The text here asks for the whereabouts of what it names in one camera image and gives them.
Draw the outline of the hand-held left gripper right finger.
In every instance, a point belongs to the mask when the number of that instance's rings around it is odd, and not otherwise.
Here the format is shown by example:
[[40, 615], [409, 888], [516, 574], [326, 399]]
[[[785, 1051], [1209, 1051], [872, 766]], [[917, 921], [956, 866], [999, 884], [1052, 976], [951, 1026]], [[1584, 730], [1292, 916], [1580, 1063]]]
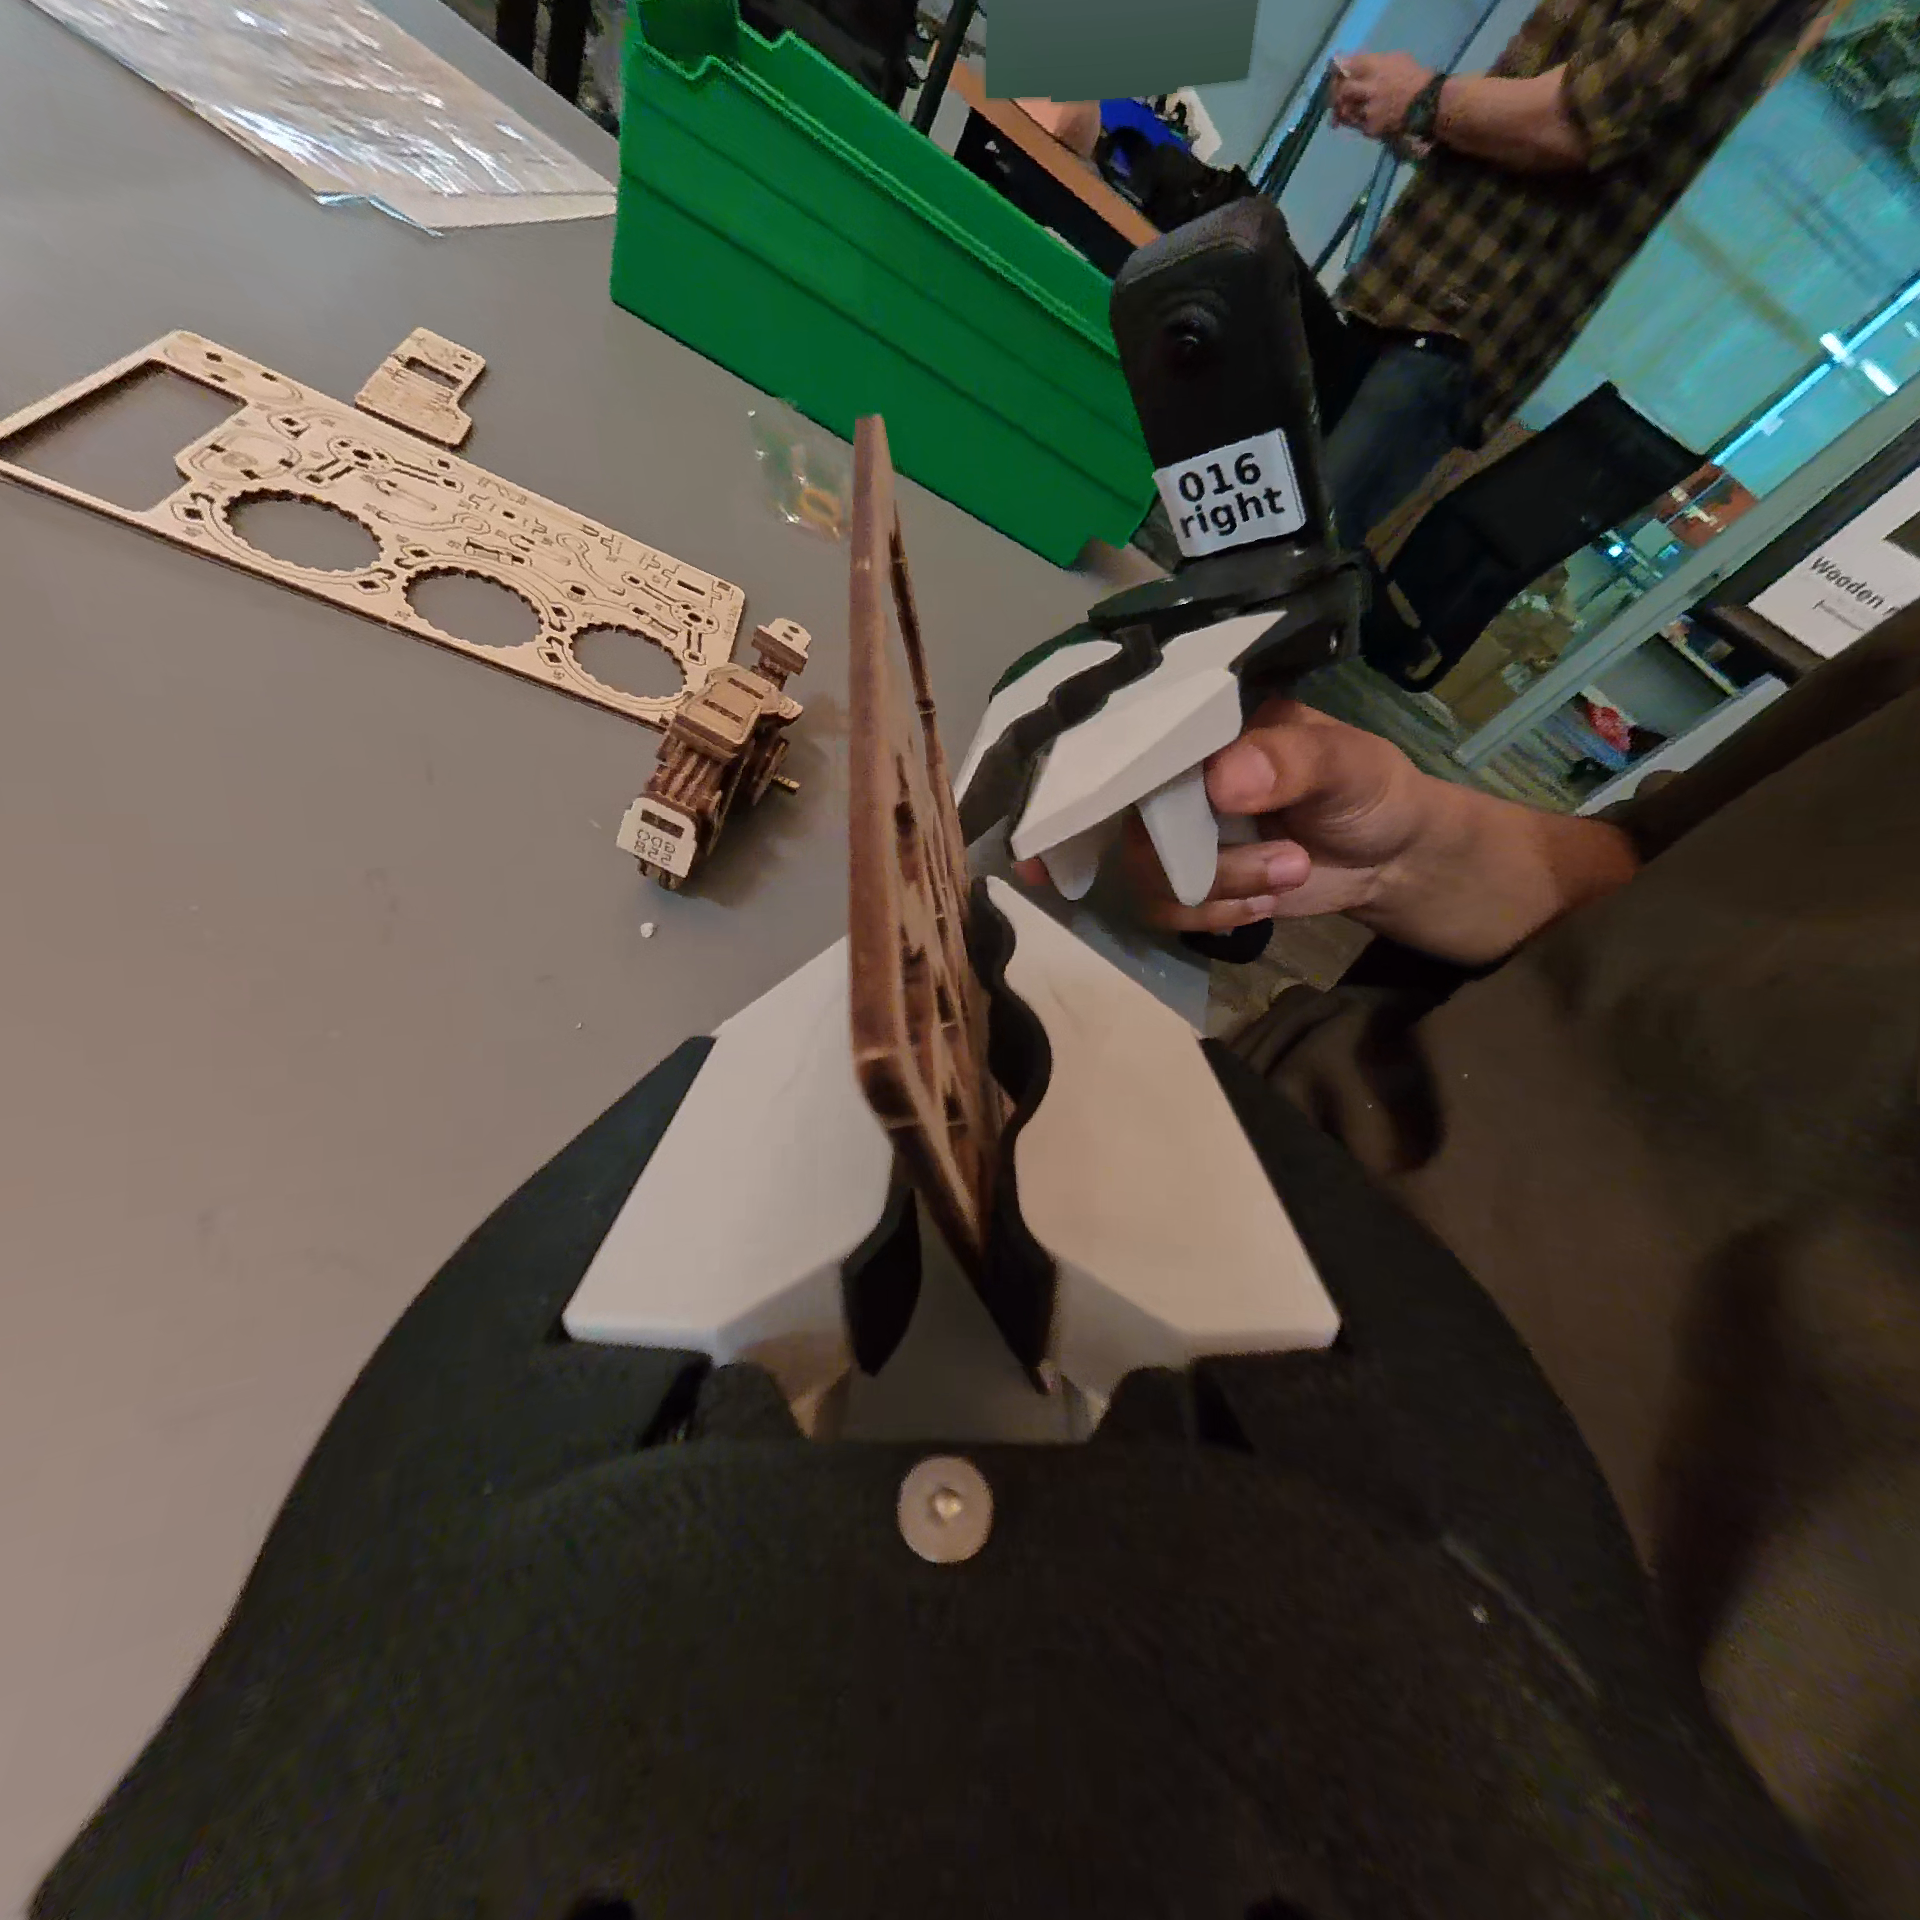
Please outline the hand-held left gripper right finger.
[[1200, 1036], [1011, 883], [1003, 970], [1047, 1081], [1012, 1144], [1019, 1218], [1052, 1262], [1043, 1358], [1086, 1396], [1139, 1370], [1333, 1347], [1339, 1315]]

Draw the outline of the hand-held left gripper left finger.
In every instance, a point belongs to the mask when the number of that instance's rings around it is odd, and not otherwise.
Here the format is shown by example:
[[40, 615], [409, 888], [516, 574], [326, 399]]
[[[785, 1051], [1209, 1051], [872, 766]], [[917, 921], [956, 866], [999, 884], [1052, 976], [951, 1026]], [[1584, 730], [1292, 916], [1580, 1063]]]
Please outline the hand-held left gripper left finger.
[[564, 1312], [577, 1343], [769, 1377], [872, 1377], [920, 1292], [920, 1225], [856, 1086], [847, 943], [721, 1023]]

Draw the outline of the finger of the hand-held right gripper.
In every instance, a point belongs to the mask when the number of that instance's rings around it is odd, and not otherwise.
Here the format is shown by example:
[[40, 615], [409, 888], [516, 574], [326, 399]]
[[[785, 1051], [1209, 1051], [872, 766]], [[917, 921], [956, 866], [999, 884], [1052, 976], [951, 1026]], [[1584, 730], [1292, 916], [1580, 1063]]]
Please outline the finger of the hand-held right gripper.
[[1201, 903], [1217, 855], [1207, 763], [1241, 731], [1241, 658], [1277, 631], [1275, 615], [1237, 615], [1175, 639], [1151, 672], [1057, 735], [1015, 820], [1015, 859], [1038, 859], [1079, 902], [1135, 815], [1175, 899]]
[[1153, 670], [1150, 630], [1070, 630], [1022, 657], [951, 785], [963, 847], [1006, 830], [1023, 841], [1012, 862], [1038, 859], [1057, 897], [1086, 899], [1108, 823], [1150, 787], [1153, 751], [1121, 696]]

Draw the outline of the laser-cut wooden puzzle sheet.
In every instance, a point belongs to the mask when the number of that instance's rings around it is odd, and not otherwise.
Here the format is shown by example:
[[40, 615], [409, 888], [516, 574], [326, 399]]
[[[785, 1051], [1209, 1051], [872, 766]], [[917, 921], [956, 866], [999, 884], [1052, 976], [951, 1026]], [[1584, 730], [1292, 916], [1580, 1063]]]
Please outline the laser-cut wooden puzzle sheet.
[[1016, 932], [969, 874], [879, 416], [854, 423], [847, 602], [847, 1010], [854, 1084], [1000, 1343], [1052, 1375], [1057, 1268], [1016, 1140], [1049, 1084], [1006, 971]]

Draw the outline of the person's right forearm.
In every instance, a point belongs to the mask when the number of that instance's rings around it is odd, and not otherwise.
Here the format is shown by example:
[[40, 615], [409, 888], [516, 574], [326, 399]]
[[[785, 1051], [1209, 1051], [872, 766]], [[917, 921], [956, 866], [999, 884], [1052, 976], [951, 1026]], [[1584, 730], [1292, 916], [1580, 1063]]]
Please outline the person's right forearm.
[[1916, 1916], [1916, 609], [1620, 810], [1524, 812], [1519, 945], [1371, 932], [1239, 1051], [1527, 1343], [1849, 1912]]

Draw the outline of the person's right hand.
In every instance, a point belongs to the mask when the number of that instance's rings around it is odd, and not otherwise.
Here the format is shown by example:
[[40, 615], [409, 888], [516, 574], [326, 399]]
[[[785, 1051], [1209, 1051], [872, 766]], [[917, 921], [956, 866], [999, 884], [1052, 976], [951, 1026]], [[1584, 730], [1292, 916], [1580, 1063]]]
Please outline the person's right hand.
[[1144, 924], [1222, 932], [1345, 916], [1462, 967], [1527, 935], [1524, 807], [1429, 776], [1381, 737], [1270, 702], [1207, 762], [1205, 787], [1213, 815], [1255, 836], [1221, 847], [1200, 903], [1181, 903], [1144, 828], [1126, 823], [1108, 865]]

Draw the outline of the wooden background table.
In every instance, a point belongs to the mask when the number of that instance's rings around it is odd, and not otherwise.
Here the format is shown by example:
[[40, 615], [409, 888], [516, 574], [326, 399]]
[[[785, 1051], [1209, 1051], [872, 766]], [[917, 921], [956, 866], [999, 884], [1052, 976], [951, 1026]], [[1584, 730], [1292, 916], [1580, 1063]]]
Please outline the wooden background table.
[[989, 96], [977, 66], [956, 66], [948, 90], [956, 90], [974, 118], [993, 128], [997, 138], [1011, 143], [1015, 152], [1086, 209], [1088, 217], [1111, 228], [1128, 249], [1150, 246], [1160, 236], [1160, 228], [1097, 172], [1092, 159], [1053, 135], [1044, 118], [1035, 118], [1012, 99]]

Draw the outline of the small wooden model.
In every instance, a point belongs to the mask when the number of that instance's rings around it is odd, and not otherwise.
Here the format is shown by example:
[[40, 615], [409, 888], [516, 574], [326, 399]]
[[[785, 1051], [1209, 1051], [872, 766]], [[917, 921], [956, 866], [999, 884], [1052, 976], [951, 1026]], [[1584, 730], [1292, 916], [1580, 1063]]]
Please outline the small wooden model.
[[665, 892], [701, 870], [733, 807], [753, 807], [782, 776], [785, 731], [801, 706], [785, 683], [808, 662], [808, 631], [790, 618], [761, 622], [752, 662], [727, 663], [677, 711], [656, 769], [614, 835], [639, 874]]

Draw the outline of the small clear plastic bag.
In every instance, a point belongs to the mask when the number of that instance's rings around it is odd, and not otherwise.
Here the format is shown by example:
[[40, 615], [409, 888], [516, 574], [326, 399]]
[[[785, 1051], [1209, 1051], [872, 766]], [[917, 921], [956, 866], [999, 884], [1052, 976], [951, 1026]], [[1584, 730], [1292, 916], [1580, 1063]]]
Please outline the small clear plastic bag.
[[749, 438], [773, 513], [812, 537], [843, 542], [852, 520], [852, 447], [769, 396], [749, 409]]

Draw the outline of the green plastic bin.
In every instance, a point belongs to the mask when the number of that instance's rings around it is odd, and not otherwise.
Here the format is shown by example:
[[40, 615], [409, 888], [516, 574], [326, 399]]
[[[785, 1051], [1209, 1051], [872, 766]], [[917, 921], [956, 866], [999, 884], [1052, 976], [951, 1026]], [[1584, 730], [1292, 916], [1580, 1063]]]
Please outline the green plastic bin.
[[1156, 498], [1113, 281], [792, 32], [631, 4], [612, 302], [1067, 567]]

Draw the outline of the wooden sheet with round holes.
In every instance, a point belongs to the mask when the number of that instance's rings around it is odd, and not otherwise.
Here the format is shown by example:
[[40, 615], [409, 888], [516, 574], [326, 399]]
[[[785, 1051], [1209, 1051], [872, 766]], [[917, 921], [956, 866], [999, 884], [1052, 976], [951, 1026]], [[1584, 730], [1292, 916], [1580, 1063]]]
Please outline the wooden sheet with round holes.
[[[223, 409], [173, 454], [173, 484], [150, 508], [117, 505], [13, 457], [5, 479], [647, 730], [668, 730], [732, 663], [748, 606], [733, 583], [190, 330], [13, 409], [5, 443], [145, 374], [177, 378]], [[373, 544], [371, 561], [276, 559], [235, 526], [249, 504], [351, 522]], [[531, 639], [484, 644], [424, 618], [416, 588], [453, 579], [505, 593], [527, 615]]]

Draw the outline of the white printed sign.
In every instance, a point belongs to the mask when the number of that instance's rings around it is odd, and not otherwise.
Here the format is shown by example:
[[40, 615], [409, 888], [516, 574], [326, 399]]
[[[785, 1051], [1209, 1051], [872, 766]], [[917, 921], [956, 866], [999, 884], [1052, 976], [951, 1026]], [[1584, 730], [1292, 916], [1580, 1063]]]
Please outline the white printed sign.
[[1758, 595], [1751, 611], [1836, 658], [1917, 598], [1917, 471]]

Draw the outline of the small flat wooden piece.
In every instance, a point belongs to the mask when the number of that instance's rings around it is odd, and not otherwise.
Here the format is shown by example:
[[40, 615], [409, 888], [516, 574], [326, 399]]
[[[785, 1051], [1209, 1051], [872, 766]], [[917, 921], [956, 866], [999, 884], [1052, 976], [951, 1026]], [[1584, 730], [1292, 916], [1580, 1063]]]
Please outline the small flat wooden piece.
[[464, 448], [473, 432], [464, 402], [486, 367], [480, 352], [429, 327], [413, 327], [373, 371], [351, 404], [421, 441]]

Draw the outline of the instruction sheet in plastic sleeve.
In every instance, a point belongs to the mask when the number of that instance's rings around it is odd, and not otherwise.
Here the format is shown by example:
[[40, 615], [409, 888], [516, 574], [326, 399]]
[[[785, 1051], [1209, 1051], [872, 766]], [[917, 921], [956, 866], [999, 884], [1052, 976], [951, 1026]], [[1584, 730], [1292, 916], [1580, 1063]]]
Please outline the instruction sheet in plastic sleeve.
[[319, 204], [428, 234], [608, 219], [616, 190], [358, 3], [38, 3]]

